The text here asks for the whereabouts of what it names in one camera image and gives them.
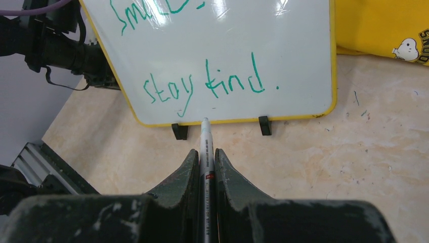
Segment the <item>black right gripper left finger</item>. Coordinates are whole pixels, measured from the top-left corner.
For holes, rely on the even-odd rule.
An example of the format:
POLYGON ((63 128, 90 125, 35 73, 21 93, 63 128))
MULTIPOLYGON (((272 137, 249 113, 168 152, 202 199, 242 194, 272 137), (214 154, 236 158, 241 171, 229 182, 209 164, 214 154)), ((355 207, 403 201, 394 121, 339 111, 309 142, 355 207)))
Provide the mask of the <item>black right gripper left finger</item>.
POLYGON ((194 242, 198 152, 147 193, 37 195, 1 228, 1 242, 194 242))

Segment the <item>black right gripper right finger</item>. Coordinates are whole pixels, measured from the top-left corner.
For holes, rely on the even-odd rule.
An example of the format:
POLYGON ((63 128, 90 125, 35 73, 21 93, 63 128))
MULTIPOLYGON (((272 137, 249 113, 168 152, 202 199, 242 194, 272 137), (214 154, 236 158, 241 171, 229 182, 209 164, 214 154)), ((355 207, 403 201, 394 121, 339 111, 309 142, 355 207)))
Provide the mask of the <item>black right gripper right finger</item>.
POLYGON ((275 199, 215 151, 221 242, 395 242, 387 221, 361 200, 275 199))

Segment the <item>white marker pen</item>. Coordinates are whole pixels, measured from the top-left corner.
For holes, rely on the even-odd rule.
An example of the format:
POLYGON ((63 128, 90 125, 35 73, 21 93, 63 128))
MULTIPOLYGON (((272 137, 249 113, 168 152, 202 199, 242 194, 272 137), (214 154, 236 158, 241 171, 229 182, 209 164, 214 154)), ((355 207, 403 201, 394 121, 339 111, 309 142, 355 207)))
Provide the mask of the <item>white marker pen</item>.
POLYGON ((214 158, 211 125, 205 117, 200 134, 198 242, 219 241, 214 158))

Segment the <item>yellow-framed whiteboard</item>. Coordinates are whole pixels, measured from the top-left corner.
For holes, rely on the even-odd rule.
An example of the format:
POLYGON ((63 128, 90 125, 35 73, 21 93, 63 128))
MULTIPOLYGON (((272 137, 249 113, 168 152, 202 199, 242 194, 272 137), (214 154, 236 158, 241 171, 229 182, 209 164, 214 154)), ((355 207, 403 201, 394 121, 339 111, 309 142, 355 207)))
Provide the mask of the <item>yellow-framed whiteboard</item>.
POLYGON ((337 103, 334 1, 81 1, 145 127, 312 119, 337 103))

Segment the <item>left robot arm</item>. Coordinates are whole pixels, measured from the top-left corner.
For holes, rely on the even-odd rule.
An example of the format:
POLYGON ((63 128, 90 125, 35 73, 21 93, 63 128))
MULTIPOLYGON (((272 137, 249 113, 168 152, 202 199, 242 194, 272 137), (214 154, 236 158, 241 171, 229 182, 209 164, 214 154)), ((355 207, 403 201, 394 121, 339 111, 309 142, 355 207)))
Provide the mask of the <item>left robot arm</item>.
POLYGON ((79 1, 24 1, 20 10, 1 10, 1 56, 20 54, 30 70, 52 67, 82 75, 89 87, 119 90, 99 43, 86 43, 79 1))

